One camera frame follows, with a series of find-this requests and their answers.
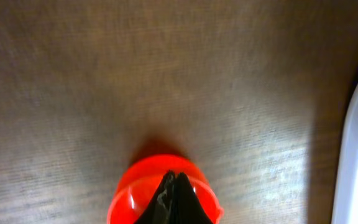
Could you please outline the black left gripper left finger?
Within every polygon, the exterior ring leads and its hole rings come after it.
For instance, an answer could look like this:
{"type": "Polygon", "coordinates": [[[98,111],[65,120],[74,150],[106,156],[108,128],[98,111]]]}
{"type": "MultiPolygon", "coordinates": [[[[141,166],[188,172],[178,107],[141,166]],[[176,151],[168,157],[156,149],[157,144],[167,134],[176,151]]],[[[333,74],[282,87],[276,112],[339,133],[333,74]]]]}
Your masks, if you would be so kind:
{"type": "Polygon", "coordinates": [[[149,204],[135,224],[174,224],[176,176],[168,171],[161,179],[149,204]]]}

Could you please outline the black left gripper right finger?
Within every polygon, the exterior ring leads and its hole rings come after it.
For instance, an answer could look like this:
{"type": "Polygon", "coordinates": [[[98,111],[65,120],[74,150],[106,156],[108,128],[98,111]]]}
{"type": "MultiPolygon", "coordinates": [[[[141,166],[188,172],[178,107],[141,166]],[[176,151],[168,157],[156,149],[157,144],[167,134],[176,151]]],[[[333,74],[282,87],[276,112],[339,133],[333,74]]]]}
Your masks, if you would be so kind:
{"type": "Polygon", "coordinates": [[[183,172],[174,184],[174,224],[212,224],[183,172]]]}

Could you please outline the red plastic measuring scoop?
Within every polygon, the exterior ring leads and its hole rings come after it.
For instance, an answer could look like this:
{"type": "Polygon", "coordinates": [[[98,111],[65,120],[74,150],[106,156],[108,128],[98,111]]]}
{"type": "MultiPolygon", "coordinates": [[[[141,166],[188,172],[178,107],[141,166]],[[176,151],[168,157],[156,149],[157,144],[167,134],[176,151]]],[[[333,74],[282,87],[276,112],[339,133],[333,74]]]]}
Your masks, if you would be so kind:
{"type": "Polygon", "coordinates": [[[136,162],[119,181],[107,214],[107,224],[134,223],[152,199],[167,171],[184,172],[204,212],[213,223],[224,215],[218,198],[202,171],[190,160],[171,154],[159,154],[136,162]]]}

